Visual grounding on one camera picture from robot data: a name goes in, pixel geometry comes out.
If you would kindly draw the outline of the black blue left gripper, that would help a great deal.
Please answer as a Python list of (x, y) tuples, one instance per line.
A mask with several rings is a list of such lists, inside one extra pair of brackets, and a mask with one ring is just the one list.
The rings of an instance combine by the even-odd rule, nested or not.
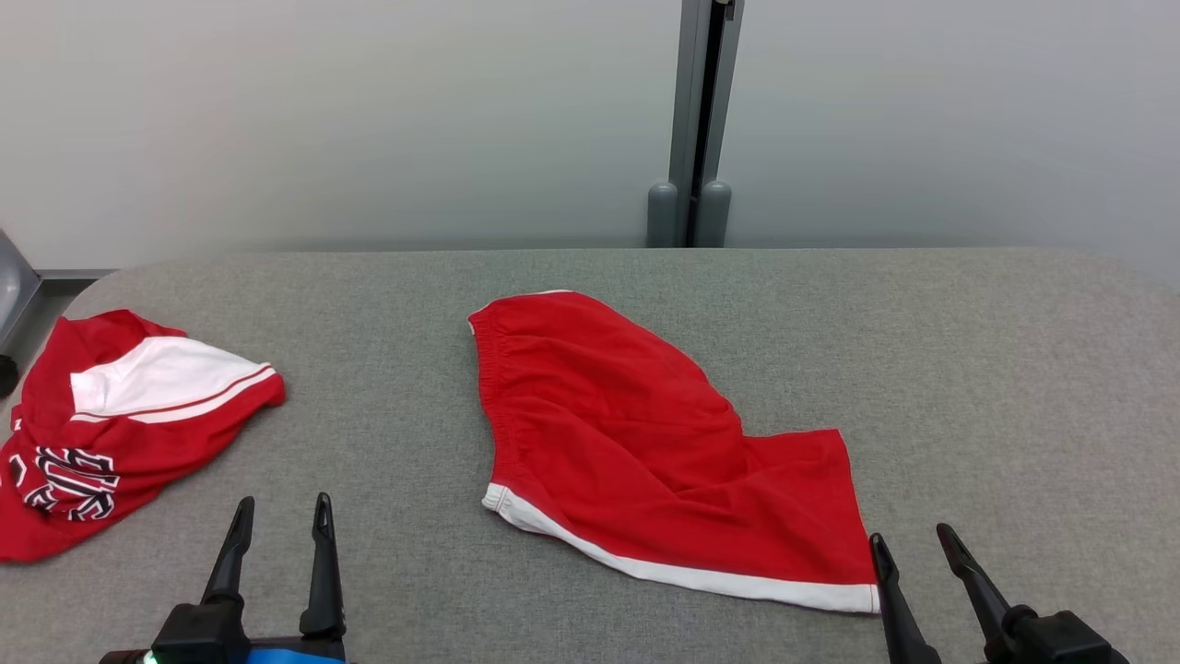
[(181, 604), (151, 646), (117, 650), (100, 664), (348, 664), (336, 521), (328, 492), (313, 508), (313, 566), (307, 609), (294, 637), (249, 638), (242, 626), (242, 563), (253, 546), (254, 498), (237, 504), (201, 605)]

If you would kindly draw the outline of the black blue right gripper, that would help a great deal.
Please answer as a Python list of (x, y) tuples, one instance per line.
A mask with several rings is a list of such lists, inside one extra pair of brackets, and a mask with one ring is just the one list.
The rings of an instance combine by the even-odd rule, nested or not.
[[(981, 563), (949, 524), (936, 533), (953, 576), (964, 586), (985, 638), (986, 664), (1130, 664), (1125, 655), (1071, 611), (1038, 614), (1010, 609)], [(943, 664), (927, 645), (902, 592), (902, 572), (880, 533), (868, 537), (890, 664)]]

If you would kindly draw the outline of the red shorts with white trim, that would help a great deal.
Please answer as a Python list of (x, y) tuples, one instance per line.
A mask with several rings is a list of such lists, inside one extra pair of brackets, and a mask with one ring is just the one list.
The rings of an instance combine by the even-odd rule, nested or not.
[(578, 291), (493, 300), (468, 329), (502, 520), (644, 581), (880, 613), (841, 433), (745, 433), (687, 354)]

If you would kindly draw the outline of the red white jersey shirt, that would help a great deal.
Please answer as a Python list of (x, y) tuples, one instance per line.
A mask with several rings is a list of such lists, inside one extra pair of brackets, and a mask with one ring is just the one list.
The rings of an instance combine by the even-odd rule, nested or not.
[(132, 311), (59, 318), (0, 448), (0, 564), (42, 563), (122, 522), (286, 397), (273, 364)]

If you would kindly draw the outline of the grey metal partition post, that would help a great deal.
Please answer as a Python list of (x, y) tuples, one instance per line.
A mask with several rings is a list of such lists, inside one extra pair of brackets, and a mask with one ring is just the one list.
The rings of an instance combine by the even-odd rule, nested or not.
[(41, 277), (8, 235), (0, 230), (0, 346), (9, 338), (39, 285)]
[(747, 0), (681, 0), (667, 178), (645, 195), (645, 246), (720, 248), (733, 189), (719, 176)]

